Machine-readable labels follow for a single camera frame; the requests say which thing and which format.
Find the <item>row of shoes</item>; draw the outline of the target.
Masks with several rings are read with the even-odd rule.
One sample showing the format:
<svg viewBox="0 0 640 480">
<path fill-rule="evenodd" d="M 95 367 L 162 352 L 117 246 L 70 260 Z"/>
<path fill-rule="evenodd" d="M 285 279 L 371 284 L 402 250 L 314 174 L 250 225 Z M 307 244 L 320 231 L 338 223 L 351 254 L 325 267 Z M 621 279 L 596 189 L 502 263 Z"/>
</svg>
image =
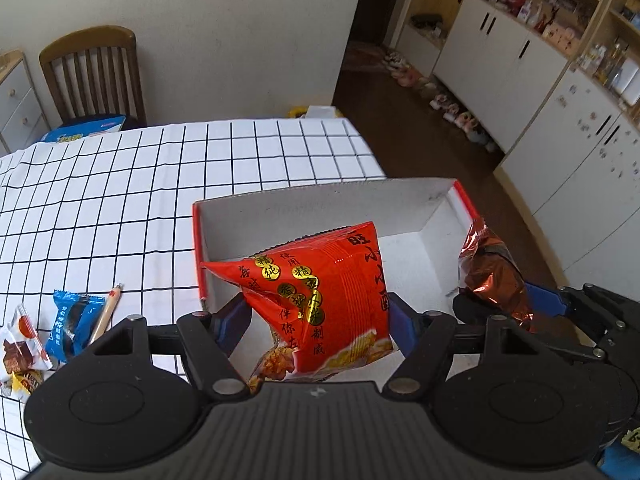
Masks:
<svg viewBox="0 0 640 480">
<path fill-rule="evenodd" d="M 402 88 L 415 91 L 426 99 L 432 110 L 442 119 L 461 130 L 466 138 L 484 146 L 489 153 L 497 149 L 497 143 L 480 124 L 477 117 L 432 76 L 423 76 L 408 60 L 395 50 L 388 50 L 383 65 Z"/>
</svg>

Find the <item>brown foil snack bag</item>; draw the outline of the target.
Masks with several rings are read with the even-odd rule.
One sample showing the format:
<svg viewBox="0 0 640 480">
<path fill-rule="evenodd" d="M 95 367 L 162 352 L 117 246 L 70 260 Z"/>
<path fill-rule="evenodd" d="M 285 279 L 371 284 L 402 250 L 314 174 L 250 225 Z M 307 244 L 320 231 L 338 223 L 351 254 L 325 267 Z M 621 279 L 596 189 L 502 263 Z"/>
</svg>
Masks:
<svg viewBox="0 0 640 480">
<path fill-rule="evenodd" d="M 459 287 L 530 329 L 534 312 L 509 249 L 483 217 L 472 220 L 458 257 Z"/>
</svg>

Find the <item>checkered tablecloth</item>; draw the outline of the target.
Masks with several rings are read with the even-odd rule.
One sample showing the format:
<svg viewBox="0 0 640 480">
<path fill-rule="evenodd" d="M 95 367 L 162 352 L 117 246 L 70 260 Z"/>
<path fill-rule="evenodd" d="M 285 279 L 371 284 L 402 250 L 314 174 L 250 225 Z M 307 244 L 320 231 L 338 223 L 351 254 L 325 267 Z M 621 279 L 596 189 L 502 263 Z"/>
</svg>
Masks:
<svg viewBox="0 0 640 480">
<path fill-rule="evenodd" d="M 1 316 L 47 338 L 58 289 L 124 292 L 114 312 L 198 310 L 192 206 L 270 188 L 383 177 L 345 118 L 235 119 L 37 143 L 1 159 Z"/>
</svg>

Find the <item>white chocolate cake packet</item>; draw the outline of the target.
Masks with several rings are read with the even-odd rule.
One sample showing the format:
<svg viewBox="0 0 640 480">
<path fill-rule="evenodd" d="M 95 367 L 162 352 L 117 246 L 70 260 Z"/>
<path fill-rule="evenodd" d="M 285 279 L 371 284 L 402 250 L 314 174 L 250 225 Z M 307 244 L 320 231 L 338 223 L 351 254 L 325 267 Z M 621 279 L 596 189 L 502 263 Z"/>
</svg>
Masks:
<svg viewBox="0 0 640 480">
<path fill-rule="evenodd" d="M 0 351 L 3 378 L 29 370 L 45 372 L 52 368 L 52 361 L 22 304 L 10 312 L 1 326 Z"/>
</svg>

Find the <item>yellow bag on floor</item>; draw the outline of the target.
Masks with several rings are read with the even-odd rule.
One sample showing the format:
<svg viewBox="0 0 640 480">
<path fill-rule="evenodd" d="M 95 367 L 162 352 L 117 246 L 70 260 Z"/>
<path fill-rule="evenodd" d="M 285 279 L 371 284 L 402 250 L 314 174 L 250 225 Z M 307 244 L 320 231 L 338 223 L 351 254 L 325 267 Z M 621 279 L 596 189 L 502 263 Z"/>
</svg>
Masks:
<svg viewBox="0 0 640 480">
<path fill-rule="evenodd" d="M 331 119 L 342 116 L 343 114 L 331 105 L 296 106 L 288 111 L 288 118 Z"/>
</svg>

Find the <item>yellow snack packet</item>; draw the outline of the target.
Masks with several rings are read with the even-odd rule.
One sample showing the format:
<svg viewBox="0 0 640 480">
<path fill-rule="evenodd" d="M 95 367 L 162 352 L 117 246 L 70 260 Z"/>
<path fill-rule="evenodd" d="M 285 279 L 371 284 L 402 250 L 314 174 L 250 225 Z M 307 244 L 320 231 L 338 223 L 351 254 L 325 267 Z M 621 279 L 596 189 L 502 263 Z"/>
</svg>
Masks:
<svg viewBox="0 0 640 480">
<path fill-rule="evenodd" d="M 44 376 L 41 370 L 25 370 L 13 373 L 6 382 L 6 388 L 10 398 L 26 403 L 43 381 Z"/>
</svg>

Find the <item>red cardboard box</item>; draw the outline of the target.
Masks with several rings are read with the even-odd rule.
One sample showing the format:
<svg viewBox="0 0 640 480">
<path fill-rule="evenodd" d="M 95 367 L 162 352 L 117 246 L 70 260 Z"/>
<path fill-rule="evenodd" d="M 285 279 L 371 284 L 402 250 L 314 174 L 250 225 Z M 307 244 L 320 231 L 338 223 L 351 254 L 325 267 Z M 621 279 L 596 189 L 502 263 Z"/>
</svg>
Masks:
<svg viewBox="0 0 640 480">
<path fill-rule="evenodd" d="M 265 382 L 386 382 L 416 331 L 449 312 L 477 212 L 452 179 L 304 185 L 192 207 L 201 302 L 250 390 Z"/>
</svg>

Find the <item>white wall cabinets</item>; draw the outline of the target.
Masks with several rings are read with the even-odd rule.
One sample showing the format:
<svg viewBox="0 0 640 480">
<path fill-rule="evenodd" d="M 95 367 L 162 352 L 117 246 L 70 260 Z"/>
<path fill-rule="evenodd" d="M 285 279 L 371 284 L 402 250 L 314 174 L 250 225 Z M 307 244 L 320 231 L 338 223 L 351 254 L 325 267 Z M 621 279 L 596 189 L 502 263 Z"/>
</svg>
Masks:
<svg viewBox="0 0 640 480">
<path fill-rule="evenodd" d="M 553 275 L 639 295 L 638 96 L 600 70 L 618 0 L 430 0 L 430 73 L 503 151 L 496 177 Z M 400 46 L 418 0 L 398 0 Z"/>
</svg>

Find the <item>red snack bag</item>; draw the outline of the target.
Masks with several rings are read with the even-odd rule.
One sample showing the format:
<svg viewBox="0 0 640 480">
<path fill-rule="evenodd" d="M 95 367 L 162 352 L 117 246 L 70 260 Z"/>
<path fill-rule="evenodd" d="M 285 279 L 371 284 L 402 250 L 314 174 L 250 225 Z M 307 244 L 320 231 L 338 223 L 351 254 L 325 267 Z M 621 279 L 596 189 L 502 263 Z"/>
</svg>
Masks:
<svg viewBox="0 0 640 480">
<path fill-rule="evenodd" d="M 268 323 L 273 346 L 248 380 L 322 382 L 393 352 L 378 233 L 371 221 L 344 226 L 240 260 L 204 263 L 239 287 Z"/>
</svg>

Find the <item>blue cookie packet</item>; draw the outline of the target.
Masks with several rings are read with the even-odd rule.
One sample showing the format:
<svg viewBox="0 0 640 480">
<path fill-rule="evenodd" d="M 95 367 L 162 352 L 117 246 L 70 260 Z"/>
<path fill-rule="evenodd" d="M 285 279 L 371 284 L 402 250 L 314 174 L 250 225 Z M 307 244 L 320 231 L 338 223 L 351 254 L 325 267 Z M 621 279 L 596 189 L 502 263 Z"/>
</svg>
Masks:
<svg viewBox="0 0 640 480">
<path fill-rule="evenodd" d="M 53 301 L 58 312 L 44 348 L 58 362 L 67 363 L 88 346 L 105 298 L 57 289 Z"/>
</svg>

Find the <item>wooden white sideboard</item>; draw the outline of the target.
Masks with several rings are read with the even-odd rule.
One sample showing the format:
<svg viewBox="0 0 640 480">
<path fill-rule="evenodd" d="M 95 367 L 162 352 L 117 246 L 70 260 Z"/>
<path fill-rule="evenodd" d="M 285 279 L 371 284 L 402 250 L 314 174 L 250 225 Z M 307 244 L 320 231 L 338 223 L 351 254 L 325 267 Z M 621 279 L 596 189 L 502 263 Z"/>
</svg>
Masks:
<svg viewBox="0 0 640 480">
<path fill-rule="evenodd" d="M 23 52 L 3 52 L 0 77 L 1 155 L 28 148 L 49 131 L 49 123 L 32 84 Z"/>
</svg>

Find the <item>wooden chair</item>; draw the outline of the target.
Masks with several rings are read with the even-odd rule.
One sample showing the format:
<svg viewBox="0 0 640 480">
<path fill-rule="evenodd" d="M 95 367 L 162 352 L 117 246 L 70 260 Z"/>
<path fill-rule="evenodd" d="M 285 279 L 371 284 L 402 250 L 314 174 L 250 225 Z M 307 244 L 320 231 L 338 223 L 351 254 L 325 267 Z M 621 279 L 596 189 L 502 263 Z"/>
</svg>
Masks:
<svg viewBox="0 0 640 480">
<path fill-rule="evenodd" d="M 148 124 L 132 30 L 102 25 L 71 32 L 45 47 L 39 64 L 64 126 L 116 115 L 127 128 Z"/>
</svg>

